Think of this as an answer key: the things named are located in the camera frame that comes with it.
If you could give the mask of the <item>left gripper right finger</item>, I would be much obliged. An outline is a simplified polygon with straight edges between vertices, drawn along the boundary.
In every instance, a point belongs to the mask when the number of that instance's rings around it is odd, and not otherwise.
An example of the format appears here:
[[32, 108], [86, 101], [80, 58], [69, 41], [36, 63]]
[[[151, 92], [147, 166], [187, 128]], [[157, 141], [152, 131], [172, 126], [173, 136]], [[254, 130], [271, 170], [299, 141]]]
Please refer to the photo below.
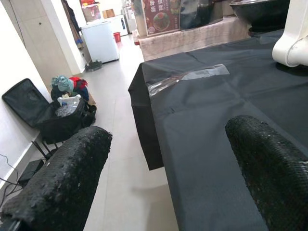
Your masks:
[[308, 158], [257, 118], [231, 118], [225, 131], [246, 186], [270, 231], [308, 229]]

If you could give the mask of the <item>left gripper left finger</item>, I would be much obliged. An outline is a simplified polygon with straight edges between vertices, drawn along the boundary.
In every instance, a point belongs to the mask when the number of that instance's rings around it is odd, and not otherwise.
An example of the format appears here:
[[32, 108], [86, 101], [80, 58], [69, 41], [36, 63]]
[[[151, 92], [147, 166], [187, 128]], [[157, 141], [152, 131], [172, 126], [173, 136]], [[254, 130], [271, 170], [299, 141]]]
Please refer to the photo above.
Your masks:
[[64, 142], [2, 207], [2, 231], [82, 231], [108, 158], [112, 134], [92, 126]]

